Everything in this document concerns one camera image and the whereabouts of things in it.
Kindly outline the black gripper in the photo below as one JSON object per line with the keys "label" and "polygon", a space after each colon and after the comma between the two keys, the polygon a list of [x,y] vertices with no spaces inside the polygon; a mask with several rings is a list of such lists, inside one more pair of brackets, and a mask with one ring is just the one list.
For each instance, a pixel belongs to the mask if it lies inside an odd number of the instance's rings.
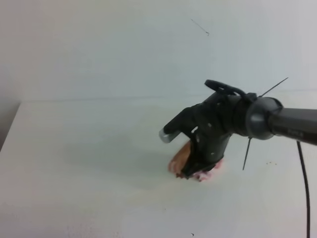
{"label": "black gripper", "polygon": [[220,164],[231,135],[244,132],[243,120],[237,116],[240,108],[244,108],[243,97],[213,94],[179,113],[189,118],[186,129],[191,142],[186,160],[182,160],[183,178],[209,172]]}

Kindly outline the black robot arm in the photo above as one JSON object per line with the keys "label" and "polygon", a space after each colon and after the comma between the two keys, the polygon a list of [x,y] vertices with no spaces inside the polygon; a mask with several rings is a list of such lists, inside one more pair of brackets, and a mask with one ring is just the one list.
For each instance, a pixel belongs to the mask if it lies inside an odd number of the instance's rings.
{"label": "black robot arm", "polygon": [[267,140],[284,136],[315,145],[317,112],[285,108],[275,98],[212,94],[187,107],[165,127],[166,134],[184,133],[190,141],[168,165],[181,178],[198,177],[217,167],[233,134]]}

